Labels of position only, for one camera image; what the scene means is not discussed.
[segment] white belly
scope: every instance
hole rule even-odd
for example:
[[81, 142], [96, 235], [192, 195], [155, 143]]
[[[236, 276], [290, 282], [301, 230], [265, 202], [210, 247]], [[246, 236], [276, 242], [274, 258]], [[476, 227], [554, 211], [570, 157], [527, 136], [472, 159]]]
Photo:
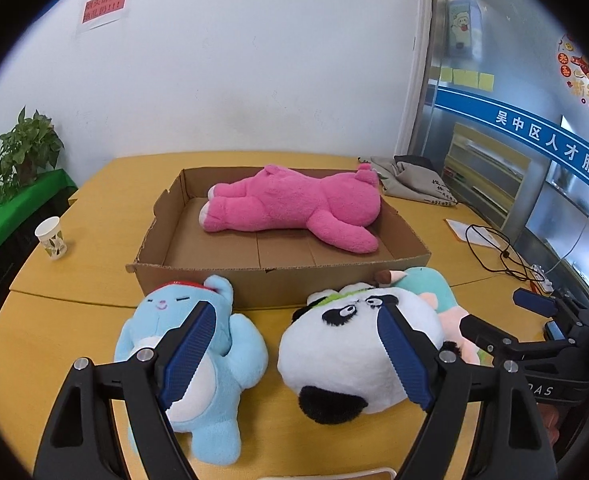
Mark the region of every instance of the white belly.
[[[141, 339], [132, 349], [130, 355], [139, 351], [141, 348], [154, 348], [161, 340], [160, 336], [152, 336]], [[196, 372], [186, 394], [180, 400], [173, 402], [166, 411], [168, 420], [172, 422], [186, 422], [201, 415], [214, 398], [216, 391], [216, 374], [214, 364], [207, 354], [204, 355], [201, 362], [196, 367]]]

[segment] teal plush toy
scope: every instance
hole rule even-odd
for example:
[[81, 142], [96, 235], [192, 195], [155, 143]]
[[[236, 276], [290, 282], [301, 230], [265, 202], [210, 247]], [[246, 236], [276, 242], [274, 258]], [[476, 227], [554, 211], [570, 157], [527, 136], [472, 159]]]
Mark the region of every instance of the teal plush toy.
[[411, 267], [407, 270], [381, 270], [374, 275], [379, 286], [395, 286], [414, 292], [428, 302], [439, 315], [445, 339], [454, 341], [461, 357], [470, 364], [480, 364], [479, 347], [461, 334], [459, 324], [468, 312], [459, 306], [452, 288], [443, 275], [430, 267]]
[[194, 456], [229, 465], [241, 454], [237, 412], [241, 392], [258, 383], [268, 367], [268, 350], [254, 324], [232, 314], [230, 282], [210, 276], [203, 285], [172, 282], [152, 291], [126, 321], [114, 361], [125, 361], [141, 348], [154, 348], [170, 329], [179, 327], [199, 301], [216, 311], [212, 341], [182, 399], [166, 415], [177, 433], [192, 433]]

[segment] plush toy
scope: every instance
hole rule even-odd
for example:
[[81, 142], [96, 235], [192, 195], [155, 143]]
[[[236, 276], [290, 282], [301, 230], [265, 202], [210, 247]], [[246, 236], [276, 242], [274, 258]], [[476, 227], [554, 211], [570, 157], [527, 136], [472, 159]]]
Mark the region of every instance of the plush toy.
[[384, 304], [396, 306], [413, 329], [442, 347], [443, 329], [434, 309], [402, 288], [356, 283], [339, 292], [325, 290], [293, 314], [277, 368], [312, 420], [340, 424], [407, 397], [379, 339], [377, 314]]
[[268, 350], [256, 327], [242, 314], [232, 314], [228, 280], [211, 276], [203, 285], [172, 282], [148, 294], [124, 324], [114, 360], [125, 361], [141, 348], [154, 348], [199, 301], [209, 301], [216, 311], [214, 336], [186, 394], [166, 415], [174, 431], [192, 433], [197, 459], [228, 465], [241, 453], [241, 391], [255, 386], [268, 366]]
[[379, 286], [398, 286], [410, 290], [426, 300], [437, 312], [445, 338], [454, 341], [461, 358], [474, 365], [481, 363], [479, 347], [461, 334], [459, 325], [468, 312], [459, 306], [452, 288], [438, 270], [430, 267], [412, 267], [408, 270], [382, 270], [375, 274]]
[[234, 184], [216, 184], [199, 214], [208, 232], [309, 229], [325, 243], [353, 253], [377, 250], [366, 226], [381, 209], [379, 179], [370, 164], [325, 178], [266, 166]]

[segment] cardboard box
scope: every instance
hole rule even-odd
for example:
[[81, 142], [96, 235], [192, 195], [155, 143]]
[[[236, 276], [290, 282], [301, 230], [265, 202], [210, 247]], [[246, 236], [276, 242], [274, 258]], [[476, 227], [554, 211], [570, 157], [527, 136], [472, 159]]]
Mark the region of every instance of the cardboard box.
[[[198, 223], [207, 192], [219, 182], [254, 176], [261, 168], [183, 170], [154, 205], [155, 219], [134, 263], [144, 294], [174, 280], [228, 278], [236, 309], [305, 304], [313, 292], [373, 279], [377, 270], [424, 266], [430, 251], [386, 202], [368, 229], [379, 238], [372, 254], [353, 254], [321, 242], [308, 230], [206, 233]], [[298, 170], [321, 178], [337, 170]]]

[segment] wooden table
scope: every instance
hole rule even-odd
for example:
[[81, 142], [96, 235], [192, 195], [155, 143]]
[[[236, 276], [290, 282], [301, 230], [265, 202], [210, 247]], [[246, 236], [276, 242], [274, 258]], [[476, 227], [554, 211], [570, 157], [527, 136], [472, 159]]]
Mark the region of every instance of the wooden table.
[[[36, 250], [10, 290], [56, 300], [136, 307], [143, 295], [135, 275], [127, 274], [152, 223], [152, 207], [183, 168], [200, 166], [263, 166], [270, 162], [291, 168], [350, 170], [356, 158], [303, 153], [215, 152], [170, 153], [117, 158], [72, 197], [62, 217], [68, 254], [51, 262]], [[456, 241], [445, 218], [481, 222], [466, 206], [442, 207], [385, 198], [412, 226], [433, 253], [430, 266], [450, 285], [490, 277], [467, 244]], [[498, 252], [478, 247], [486, 265], [498, 269]]]
[[[175, 153], [117, 159], [72, 197], [62, 219], [69, 254], [50, 262], [36, 250], [12, 285], [0, 313], [0, 428], [31, 469], [54, 398], [79, 356], [111, 361], [124, 321], [142, 298], [124, 266], [132, 262], [150, 222], [152, 205], [183, 168], [261, 166], [353, 169], [354, 158], [297, 153]], [[456, 240], [445, 218], [481, 222], [465, 206], [453, 208], [386, 198], [433, 253], [459, 303], [522, 340], [541, 338], [542, 318], [514, 306], [521, 283], [482, 269], [468, 246]], [[498, 268], [497, 251], [477, 248]], [[225, 470], [194, 461], [204, 480], [352, 472], [379, 466], [399, 468], [423, 421], [409, 401], [386, 412], [362, 415], [340, 426], [320, 426], [300, 412], [295, 395], [277, 370], [278, 343], [292, 308], [255, 310], [247, 315], [270, 351], [268, 372], [245, 392], [239, 407], [242, 455]], [[448, 478], [460, 478], [471, 446], [478, 406], [471, 405]], [[123, 436], [126, 414], [116, 410], [120, 436], [133, 479], [144, 479], [140, 461]], [[189, 443], [181, 439], [186, 452]]]
[[[459, 302], [522, 340], [540, 339], [542, 318], [511, 301], [519, 282], [495, 276], [453, 288]], [[362, 415], [340, 426], [321, 426], [299, 410], [296, 396], [276, 370], [278, 344], [290, 323], [292, 308], [246, 313], [263, 334], [270, 352], [268, 371], [246, 391], [239, 406], [242, 454], [230, 468], [191, 458], [204, 480], [261, 476], [336, 474], [389, 466], [398, 469], [423, 421], [409, 401], [375, 415]], [[72, 362], [87, 356], [109, 362], [129, 308], [40, 298], [11, 292], [0, 313], [0, 429], [31, 469], [54, 399]], [[471, 447], [478, 405], [471, 404], [447, 478], [460, 478]], [[140, 460], [127, 443], [122, 403], [116, 418], [132, 479], [145, 479]], [[189, 439], [180, 442], [189, 453]]]

